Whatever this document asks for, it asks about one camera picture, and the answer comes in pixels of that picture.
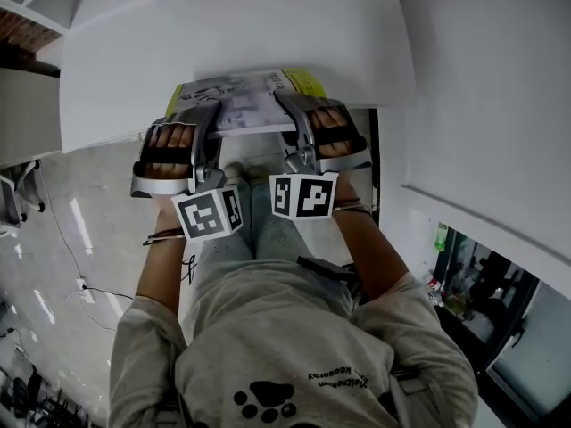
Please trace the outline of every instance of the floor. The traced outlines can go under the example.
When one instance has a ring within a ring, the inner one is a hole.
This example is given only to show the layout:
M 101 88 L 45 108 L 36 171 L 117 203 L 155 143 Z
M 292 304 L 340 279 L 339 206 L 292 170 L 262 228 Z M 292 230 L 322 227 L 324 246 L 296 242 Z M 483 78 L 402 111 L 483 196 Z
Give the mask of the floor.
M 367 116 L 366 111 L 353 115 L 365 136 Z M 128 296 L 135 292 L 146 255 L 141 243 L 153 231 L 157 213 L 151 201 L 128 195 L 139 150 L 140 143 L 127 142 L 44 158 L 37 179 L 46 211 L 31 211 L 17 236 L 0 239 L 0 299 L 11 307 L 0 331 L 11 326 L 20 334 L 0 341 L 0 367 L 13 371 L 19 365 L 21 354 L 13 347 L 20 342 L 50 391 L 62 388 L 100 423 L 107 414 L 114 329 L 129 300 L 92 291 L 90 304 L 80 298 L 76 279 Z M 278 173 L 277 137 L 226 138 L 220 165 L 239 160 Z M 353 183 L 370 204 L 370 169 L 354 172 Z M 334 222 L 300 222 L 299 229 L 316 257 L 351 261 Z M 198 265 L 200 248 L 186 247 L 186 257 L 196 254 Z M 182 287 L 184 316 L 190 287 L 186 282 Z

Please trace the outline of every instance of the jeans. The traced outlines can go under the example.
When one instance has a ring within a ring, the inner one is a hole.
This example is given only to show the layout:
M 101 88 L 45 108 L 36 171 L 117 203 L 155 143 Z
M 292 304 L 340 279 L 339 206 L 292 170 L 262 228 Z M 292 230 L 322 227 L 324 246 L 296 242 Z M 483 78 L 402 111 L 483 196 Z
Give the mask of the jeans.
M 203 267 L 211 263 L 248 260 L 286 260 L 311 257 L 294 222 L 271 212 L 269 183 L 237 185 L 244 226 L 231 236 L 204 243 L 199 258 Z

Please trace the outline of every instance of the finger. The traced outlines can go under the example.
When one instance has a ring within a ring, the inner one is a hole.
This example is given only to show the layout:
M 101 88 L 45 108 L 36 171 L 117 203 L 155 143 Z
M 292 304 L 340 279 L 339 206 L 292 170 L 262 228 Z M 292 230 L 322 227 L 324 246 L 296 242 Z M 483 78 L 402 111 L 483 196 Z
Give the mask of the finger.
M 324 128 L 337 127 L 337 123 L 329 116 L 328 112 L 324 110 L 315 110 L 314 112 Z
M 151 134 L 151 140 L 149 141 L 149 147 L 155 147 L 159 141 L 159 129 L 155 128 Z
M 149 139 L 149 147 L 155 147 L 159 141 L 159 128 L 153 128 L 151 138 Z M 145 177 L 153 177 L 153 164 L 147 163 L 145 165 Z
M 338 126 L 344 127 L 349 125 L 345 116 L 339 112 L 336 108 L 326 108 L 326 113 L 329 114 L 329 117 L 335 121 Z
M 160 134 L 159 134 L 159 140 L 157 141 L 157 147 L 166 147 L 167 144 L 169 143 L 170 140 L 170 136 L 172 135 L 172 132 L 175 130 L 175 125 L 169 124 L 169 125 L 163 125 L 160 128 Z
M 326 109 L 315 110 L 315 116 L 322 128 L 333 128 L 339 127 L 340 125 L 331 115 L 329 115 Z M 321 156 L 326 158 L 339 157 L 348 153 L 347 147 L 344 143 L 324 144 L 319 146 L 318 149 Z
M 178 147 L 189 147 L 193 142 L 195 126 L 185 125 L 182 135 L 180 137 L 180 142 Z M 172 170 L 172 177 L 174 179 L 182 179 L 183 177 L 188 177 L 188 170 L 190 170 L 190 165 L 183 163 L 175 163 Z
M 167 142 L 167 147 L 178 147 L 180 143 L 180 138 L 185 130 L 185 126 L 182 124 L 171 125 L 173 127 L 170 133 L 169 141 Z M 174 177 L 174 163 L 162 163 L 161 165 L 161 177 L 163 179 L 172 179 Z
M 347 119 L 335 108 L 324 108 L 323 110 L 316 110 L 319 121 L 325 128 L 343 127 L 349 125 Z M 342 141 L 331 143 L 335 155 L 332 157 L 342 157 L 351 153 L 350 141 Z
M 180 144 L 178 145 L 178 147 L 188 147 L 190 144 L 193 143 L 195 128 L 196 127 L 194 125 L 185 125 L 185 129 L 182 132 L 182 136 L 180 138 Z
M 323 126 L 321 125 L 321 122 L 319 122 L 319 118 L 315 114 L 315 112 L 309 113 L 309 116 L 310 116 L 311 126 L 313 127 L 314 130 L 319 130 L 320 128 L 323 128 Z
M 174 130 L 173 125 L 163 125 L 158 129 L 158 139 L 156 142 L 156 147 L 165 147 L 170 140 L 170 135 Z M 154 163 L 151 169 L 151 177 L 153 179 L 163 179 L 162 176 L 162 163 Z
M 319 118 L 315 114 L 315 112 L 310 113 L 309 117 L 310 117 L 311 127 L 314 130 L 319 130 L 319 129 L 323 128 L 323 126 L 321 125 L 321 122 L 319 121 Z M 333 146 L 331 144 L 323 144 L 321 146 L 318 146 L 318 152 L 319 152 L 319 155 L 321 155 L 321 157 L 325 157 L 326 159 L 330 159 L 332 157 L 335 157 L 335 149 L 333 148 Z
M 167 147 L 178 147 L 182 134 L 185 131 L 185 125 L 177 124 L 172 130 Z
M 345 118 L 345 116 L 336 108 L 327 108 L 327 113 L 340 127 L 345 127 L 349 125 L 349 121 L 347 120 L 347 118 Z M 344 146 L 343 152 L 345 153 L 345 155 L 349 155 L 350 153 L 353 152 L 352 140 L 343 141 L 340 144 Z

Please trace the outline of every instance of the magazine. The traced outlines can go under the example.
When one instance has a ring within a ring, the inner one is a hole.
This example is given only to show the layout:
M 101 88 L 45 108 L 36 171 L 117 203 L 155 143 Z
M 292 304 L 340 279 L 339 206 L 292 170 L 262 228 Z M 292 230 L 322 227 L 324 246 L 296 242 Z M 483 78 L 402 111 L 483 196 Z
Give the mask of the magazine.
M 278 89 L 326 96 L 323 86 L 303 68 L 261 70 L 180 84 L 167 115 L 220 100 L 222 109 L 210 138 L 295 131 L 295 124 L 274 98 Z

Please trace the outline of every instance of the chair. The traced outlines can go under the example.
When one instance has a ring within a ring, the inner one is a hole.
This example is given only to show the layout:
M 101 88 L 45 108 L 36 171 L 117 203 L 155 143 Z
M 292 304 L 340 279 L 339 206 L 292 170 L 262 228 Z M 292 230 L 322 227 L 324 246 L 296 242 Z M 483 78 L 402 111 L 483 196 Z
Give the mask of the chair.
M 0 171 L 0 238 L 17 233 L 26 222 L 24 204 L 38 212 L 46 210 L 37 193 L 36 180 L 30 175 L 39 167 L 39 160 L 32 160 Z

